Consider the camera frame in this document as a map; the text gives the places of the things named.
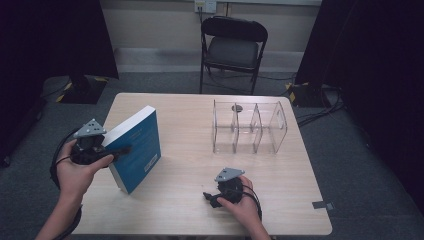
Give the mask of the black folding chair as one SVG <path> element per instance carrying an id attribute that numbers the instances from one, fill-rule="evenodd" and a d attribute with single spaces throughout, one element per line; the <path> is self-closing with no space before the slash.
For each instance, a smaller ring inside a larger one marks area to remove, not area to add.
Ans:
<path id="1" fill-rule="evenodd" d="M 204 70 L 211 74 L 215 68 L 251 74 L 253 94 L 267 40 L 267 29 L 256 21 L 226 16 L 203 20 L 199 92 L 203 91 Z"/>

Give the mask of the clear acrylic book rack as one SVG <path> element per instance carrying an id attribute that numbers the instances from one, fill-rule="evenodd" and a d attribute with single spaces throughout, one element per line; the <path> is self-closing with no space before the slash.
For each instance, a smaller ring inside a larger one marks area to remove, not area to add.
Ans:
<path id="1" fill-rule="evenodd" d="M 214 153 L 276 154 L 288 125 L 280 101 L 213 103 Z"/>

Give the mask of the grey tape strip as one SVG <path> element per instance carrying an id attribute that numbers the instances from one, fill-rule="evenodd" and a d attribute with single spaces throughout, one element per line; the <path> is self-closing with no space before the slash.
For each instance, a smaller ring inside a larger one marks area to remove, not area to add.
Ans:
<path id="1" fill-rule="evenodd" d="M 321 208 L 324 208 L 326 210 L 335 209 L 335 206 L 332 202 L 315 201 L 315 202 L 312 202 L 312 205 L 314 209 L 321 209 Z"/>

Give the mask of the white wall socket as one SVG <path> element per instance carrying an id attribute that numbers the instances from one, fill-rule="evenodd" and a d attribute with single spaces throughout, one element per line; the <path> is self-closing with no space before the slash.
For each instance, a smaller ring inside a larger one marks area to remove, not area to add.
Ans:
<path id="1" fill-rule="evenodd" d="M 194 0 L 194 11 L 197 13 L 214 14 L 217 10 L 216 0 Z"/>

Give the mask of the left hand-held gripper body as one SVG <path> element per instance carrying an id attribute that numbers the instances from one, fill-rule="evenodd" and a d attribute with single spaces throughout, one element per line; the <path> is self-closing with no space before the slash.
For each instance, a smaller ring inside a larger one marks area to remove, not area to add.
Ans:
<path id="1" fill-rule="evenodd" d="M 100 152 L 104 150 L 102 142 L 107 133 L 95 119 L 89 120 L 73 133 L 76 139 L 71 150 L 71 160 L 79 165 L 89 165 L 100 159 Z"/>

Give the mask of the black stand base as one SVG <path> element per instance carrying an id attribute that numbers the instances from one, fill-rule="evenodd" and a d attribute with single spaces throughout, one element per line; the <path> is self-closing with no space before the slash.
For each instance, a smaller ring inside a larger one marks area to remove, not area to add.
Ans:
<path id="1" fill-rule="evenodd" d="M 286 92 L 293 106 L 311 108 L 329 108 L 331 103 L 319 86 L 305 84 L 286 84 Z"/>
<path id="2" fill-rule="evenodd" d="M 107 83 L 107 78 L 97 76 L 69 79 L 56 101 L 68 104 L 96 104 Z"/>

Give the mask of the person's right hand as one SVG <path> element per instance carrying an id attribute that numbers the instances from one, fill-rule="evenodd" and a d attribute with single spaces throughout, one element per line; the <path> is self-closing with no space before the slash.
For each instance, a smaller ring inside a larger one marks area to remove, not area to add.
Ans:
<path id="1" fill-rule="evenodd" d="M 257 227 L 260 223 L 257 204 L 254 200 L 253 184 L 245 176 L 239 179 L 243 185 L 243 195 L 238 203 L 231 203 L 228 200 L 219 197 L 217 201 L 226 208 L 245 228 L 251 229 Z"/>

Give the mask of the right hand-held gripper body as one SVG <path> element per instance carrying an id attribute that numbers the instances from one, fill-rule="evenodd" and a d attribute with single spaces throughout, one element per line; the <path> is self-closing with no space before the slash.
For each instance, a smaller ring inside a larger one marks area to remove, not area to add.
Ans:
<path id="1" fill-rule="evenodd" d="M 231 203 L 238 203 L 242 198 L 243 184 L 240 179 L 244 170 L 225 167 L 215 177 L 221 196 Z"/>

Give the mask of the person's left hand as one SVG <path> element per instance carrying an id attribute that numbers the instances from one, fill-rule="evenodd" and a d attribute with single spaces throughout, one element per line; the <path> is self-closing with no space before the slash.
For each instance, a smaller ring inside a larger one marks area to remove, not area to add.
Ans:
<path id="1" fill-rule="evenodd" d="M 83 195 L 91 185 L 94 175 L 102 168 L 107 167 L 113 160 L 107 155 L 89 165 L 78 165 L 70 156 L 76 141 L 66 143 L 56 161 L 57 177 L 60 185 L 60 199 L 82 201 Z"/>

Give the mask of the blue book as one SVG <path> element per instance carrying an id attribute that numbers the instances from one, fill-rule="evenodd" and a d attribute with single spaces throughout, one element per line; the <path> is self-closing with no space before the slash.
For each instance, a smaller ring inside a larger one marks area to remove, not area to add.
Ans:
<path id="1" fill-rule="evenodd" d="M 146 106 L 105 134 L 107 150 L 130 148 L 110 165 L 118 187 L 131 194 L 161 158 L 156 109 Z"/>

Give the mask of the black curtain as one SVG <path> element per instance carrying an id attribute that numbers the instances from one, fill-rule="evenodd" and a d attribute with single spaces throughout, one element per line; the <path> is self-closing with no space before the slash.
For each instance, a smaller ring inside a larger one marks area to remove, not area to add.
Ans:
<path id="1" fill-rule="evenodd" d="M 424 214 L 424 0 L 322 0 L 296 81 L 340 88 Z"/>
<path id="2" fill-rule="evenodd" d="M 56 76 L 119 77 L 100 0 L 0 0 L 0 167 Z"/>

